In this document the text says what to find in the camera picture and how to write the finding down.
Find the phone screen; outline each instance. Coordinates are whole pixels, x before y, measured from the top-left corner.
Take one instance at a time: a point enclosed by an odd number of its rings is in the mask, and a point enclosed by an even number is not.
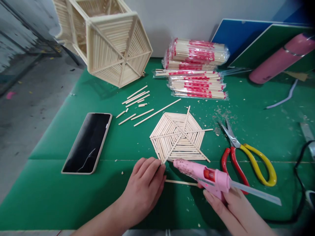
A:
[[[87,114],[62,173],[92,173],[95,170],[111,119],[111,114]]]

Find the black cable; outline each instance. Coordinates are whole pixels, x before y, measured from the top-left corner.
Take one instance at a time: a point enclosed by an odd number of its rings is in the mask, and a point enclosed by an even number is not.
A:
[[[298,178],[299,180],[299,183],[301,185],[301,188],[302,188],[302,196],[301,196],[301,200],[300,200],[300,203],[299,203],[299,206],[298,208],[296,209],[296,212],[292,215],[291,219],[289,220],[269,220],[269,219],[264,219],[265,222],[267,223],[270,223],[270,224],[278,224],[278,225],[286,225],[286,224],[293,224],[293,223],[296,223],[302,213],[302,210],[304,208],[304,205],[305,205],[305,187],[304,187],[304,184],[302,182],[302,180],[300,179],[299,177],[299,174],[298,174],[298,167],[303,159],[303,156],[304,156],[304,152],[305,152],[305,149],[312,143],[314,142],[315,140],[310,140],[308,141],[306,144],[304,144],[304,146],[302,147],[302,150],[301,150],[301,153],[300,153],[300,156],[299,158],[297,159],[296,161],[296,164],[294,166],[294,174],[296,175],[296,177]]]

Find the person's left hand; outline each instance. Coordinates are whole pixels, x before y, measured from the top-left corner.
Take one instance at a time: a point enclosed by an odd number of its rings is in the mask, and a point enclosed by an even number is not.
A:
[[[164,171],[165,165],[154,157],[136,163],[125,191],[114,203],[126,228],[140,223],[155,207],[164,188]]]

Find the hexagonal chopstick frame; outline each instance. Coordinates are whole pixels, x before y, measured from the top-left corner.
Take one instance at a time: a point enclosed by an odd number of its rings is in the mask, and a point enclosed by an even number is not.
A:
[[[163,163],[177,158],[210,162],[200,147],[204,132],[213,129],[203,130],[189,110],[190,106],[187,114],[164,113],[150,135],[156,155]]]
[[[136,12],[123,0],[53,0],[61,32],[88,72],[123,87],[144,72],[152,48]]]

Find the pink water bottle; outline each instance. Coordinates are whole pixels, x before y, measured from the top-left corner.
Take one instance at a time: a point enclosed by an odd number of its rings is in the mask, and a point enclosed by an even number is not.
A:
[[[264,84],[314,49],[315,36],[299,34],[258,66],[249,75],[249,79]]]

